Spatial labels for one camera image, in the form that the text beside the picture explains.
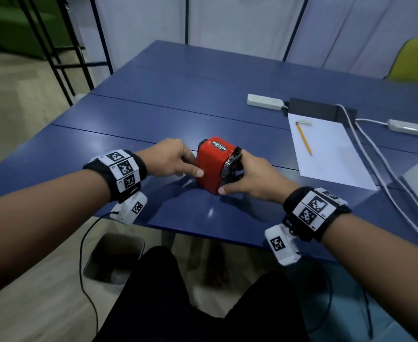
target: trash can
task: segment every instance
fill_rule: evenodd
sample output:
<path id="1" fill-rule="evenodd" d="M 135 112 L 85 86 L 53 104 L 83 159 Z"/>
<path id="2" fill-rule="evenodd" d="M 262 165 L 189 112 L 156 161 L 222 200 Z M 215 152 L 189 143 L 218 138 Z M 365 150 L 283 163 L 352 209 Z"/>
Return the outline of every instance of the trash can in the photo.
<path id="1" fill-rule="evenodd" d="M 84 268 L 84 277 L 123 287 L 144 252 L 143 238 L 106 233 Z"/>

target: green couch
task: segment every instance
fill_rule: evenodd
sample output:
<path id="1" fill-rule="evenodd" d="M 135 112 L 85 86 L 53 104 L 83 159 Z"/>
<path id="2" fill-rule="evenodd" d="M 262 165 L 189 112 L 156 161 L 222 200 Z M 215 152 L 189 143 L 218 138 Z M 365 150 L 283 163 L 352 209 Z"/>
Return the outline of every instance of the green couch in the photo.
<path id="1" fill-rule="evenodd" d="M 56 47 L 71 47 L 71 41 L 56 0 L 35 0 L 35 4 Z M 33 11 L 35 23 L 39 24 Z M 0 0 L 0 51 L 44 58 L 44 53 L 17 0 Z"/>

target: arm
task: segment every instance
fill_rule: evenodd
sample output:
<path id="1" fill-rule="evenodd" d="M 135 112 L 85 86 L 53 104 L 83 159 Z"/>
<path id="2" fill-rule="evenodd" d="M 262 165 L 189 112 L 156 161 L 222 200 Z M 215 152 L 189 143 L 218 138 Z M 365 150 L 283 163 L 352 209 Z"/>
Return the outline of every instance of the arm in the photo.
<path id="1" fill-rule="evenodd" d="M 219 189 L 283 204 L 299 184 L 242 152 L 244 178 Z M 418 339 L 418 247 L 354 215 L 334 220 L 321 243 L 380 305 Z"/>
<path id="2" fill-rule="evenodd" d="M 148 175 L 204 174 L 178 139 L 166 139 L 136 154 L 144 161 Z M 51 253 L 109 200 L 108 185 L 91 170 L 2 196 L 0 289 Z"/>

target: white sensor device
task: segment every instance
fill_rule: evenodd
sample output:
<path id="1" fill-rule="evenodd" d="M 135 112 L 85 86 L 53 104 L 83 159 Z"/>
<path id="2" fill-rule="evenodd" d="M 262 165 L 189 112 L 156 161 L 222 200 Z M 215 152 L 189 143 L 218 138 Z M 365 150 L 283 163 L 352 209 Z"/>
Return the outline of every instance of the white sensor device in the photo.
<path id="1" fill-rule="evenodd" d="M 418 123 L 389 119 L 387 126 L 394 132 L 418 135 Z"/>
<path id="2" fill-rule="evenodd" d="M 281 110 L 283 107 L 283 101 L 281 99 L 252 95 L 251 93 L 247 95 L 247 104 L 273 110 Z"/>
<path id="3" fill-rule="evenodd" d="M 295 237 L 282 223 L 265 230 L 265 238 L 282 266 L 296 263 L 301 258 L 293 241 Z"/>
<path id="4" fill-rule="evenodd" d="M 111 213 L 109 216 L 120 223 L 133 224 L 146 204 L 147 197 L 143 193 L 137 192 L 123 203 L 115 204 L 111 212 L 118 212 L 118 214 Z"/>

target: yellow chair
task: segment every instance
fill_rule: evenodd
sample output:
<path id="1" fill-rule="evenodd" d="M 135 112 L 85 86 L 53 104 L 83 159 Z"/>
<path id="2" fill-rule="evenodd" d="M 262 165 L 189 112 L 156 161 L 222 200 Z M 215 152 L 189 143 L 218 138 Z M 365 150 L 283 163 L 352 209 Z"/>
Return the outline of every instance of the yellow chair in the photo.
<path id="1" fill-rule="evenodd" d="M 418 38 L 410 39 L 403 45 L 387 79 L 418 84 Z"/>

